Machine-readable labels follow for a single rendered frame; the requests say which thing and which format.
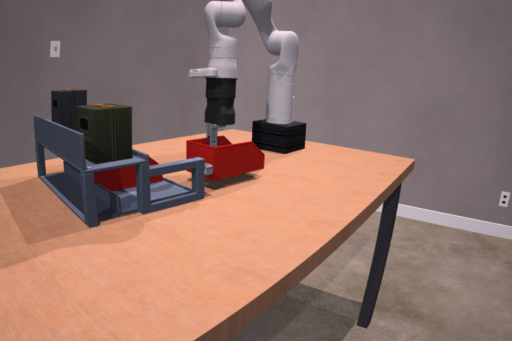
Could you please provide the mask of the red bin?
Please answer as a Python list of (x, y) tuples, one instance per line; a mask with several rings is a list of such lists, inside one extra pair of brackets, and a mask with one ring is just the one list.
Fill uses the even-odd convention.
[[(157, 165), (155, 160), (149, 156), (149, 165)], [(94, 173), (94, 181), (108, 189), (117, 191), (126, 188), (136, 187), (136, 167), (135, 165), (112, 170), (99, 171)], [(160, 182), (161, 175), (150, 177), (150, 183)]]
[(186, 159), (201, 157), (213, 166), (213, 174), (205, 178), (216, 181), (264, 169), (265, 155), (253, 142), (232, 144), (224, 136), (217, 137), (217, 147), (209, 146), (209, 137), (187, 140)]

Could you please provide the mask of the black case with orange latches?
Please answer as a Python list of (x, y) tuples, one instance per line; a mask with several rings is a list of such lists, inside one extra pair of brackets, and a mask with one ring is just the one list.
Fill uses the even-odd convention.
[(76, 131), (76, 106), (87, 105), (87, 90), (51, 91), (52, 122)]

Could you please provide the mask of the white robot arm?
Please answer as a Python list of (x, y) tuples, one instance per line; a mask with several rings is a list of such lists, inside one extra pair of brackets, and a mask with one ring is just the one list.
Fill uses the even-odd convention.
[[(275, 28), (271, 19), (272, 0), (242, 1), (249, 10), (268, 52), (280, 56), (278, 62), (269, 66), (266, 122), (293, 123), (298, 37), (292, 31), (278, 31)], [(236, 59), (237, 40), (220, 33), (218, 27), (236, 28), (245, 22), (246, 10), (242, 1), (214, 0), (206, 5), (204, 17), (209, 34), (209, 58)]]

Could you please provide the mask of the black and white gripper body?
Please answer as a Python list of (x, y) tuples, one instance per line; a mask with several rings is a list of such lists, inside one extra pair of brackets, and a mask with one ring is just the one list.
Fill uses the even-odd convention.
[[(210, 67), (210, 68), (208, 68)], [(237, 63), (234, 58), (209, 58), (207, 68), (190, 69), (189, 77), (206, 78), (205, 122), (234, 125)]]

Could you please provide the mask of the dark green case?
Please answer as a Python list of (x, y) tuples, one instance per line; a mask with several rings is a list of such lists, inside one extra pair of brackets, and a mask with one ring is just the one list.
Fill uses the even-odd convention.
[(87, 160), (100, 164), (133, 158), (132, 106), (76, 106), (76, 129), (85, 135)]

